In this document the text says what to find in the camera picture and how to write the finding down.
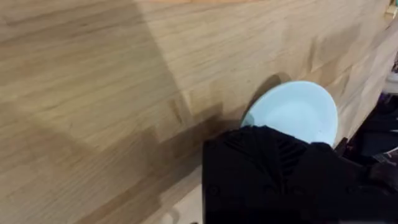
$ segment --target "plate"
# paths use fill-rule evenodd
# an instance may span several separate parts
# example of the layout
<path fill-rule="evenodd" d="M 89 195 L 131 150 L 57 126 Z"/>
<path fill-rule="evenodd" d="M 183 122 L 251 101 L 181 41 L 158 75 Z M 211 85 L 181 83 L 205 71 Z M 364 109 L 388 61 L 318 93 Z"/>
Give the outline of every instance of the plate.
<path fill-rule="evenodd" d="M 324 142 L 332 146 L 338 128 L 336 104 L 316 83 L 287 82 L 262 95 L 241 126 L 265 125 L 307 143 Z"/>

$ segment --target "black object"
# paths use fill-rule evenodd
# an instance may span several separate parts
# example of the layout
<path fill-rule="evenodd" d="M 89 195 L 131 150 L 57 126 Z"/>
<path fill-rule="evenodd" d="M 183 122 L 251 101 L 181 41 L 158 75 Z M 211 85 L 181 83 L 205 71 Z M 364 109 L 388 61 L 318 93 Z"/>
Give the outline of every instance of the black object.
<path fill-rule="evenodd" d="M 393 220 L 398 198 L 391 174 L 386 183 L 327 144 L 268 127 L 229 131 L 203 147 L 204 221 Z"/>

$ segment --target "light blue plate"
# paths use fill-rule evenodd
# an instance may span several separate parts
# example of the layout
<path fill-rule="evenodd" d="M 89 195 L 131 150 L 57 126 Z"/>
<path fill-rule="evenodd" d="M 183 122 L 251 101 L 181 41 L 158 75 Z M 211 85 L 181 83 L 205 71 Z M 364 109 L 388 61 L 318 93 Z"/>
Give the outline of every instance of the light blue plate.
<path fill-rule="evenodd" d="M 243 119 L 243 126 L 268 126 L 307 143 L 335 142 L 338 113 L 330 94 L 306 81 L 281 84 L 262 95 Z"/>

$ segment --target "wood grain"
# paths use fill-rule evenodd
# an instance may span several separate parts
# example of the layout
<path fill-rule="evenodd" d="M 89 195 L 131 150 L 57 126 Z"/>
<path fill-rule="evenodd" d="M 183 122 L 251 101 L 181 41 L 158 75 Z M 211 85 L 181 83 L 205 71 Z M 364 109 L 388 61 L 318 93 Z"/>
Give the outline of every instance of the wood grain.
<path fill-rule="evenodd" d="M 0 2 L 0 223 L 201 217 L 201 143 L 288 80 L 328 89 L 351 136 L 398 47 L 388 5 Z"/>

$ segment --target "wooden surface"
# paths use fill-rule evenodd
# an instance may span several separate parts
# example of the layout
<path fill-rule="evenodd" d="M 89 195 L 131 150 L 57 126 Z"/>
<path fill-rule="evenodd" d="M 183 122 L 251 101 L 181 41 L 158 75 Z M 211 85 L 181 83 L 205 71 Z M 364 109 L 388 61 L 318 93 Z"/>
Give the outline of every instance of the wooden surface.
<path fill-rule="evenodd" d="M 398 47 L 388 4 L 1 1 L 0 223 L 201 222 L 200 144 L 268 88 L 315 81 L 356 131 Z"/>

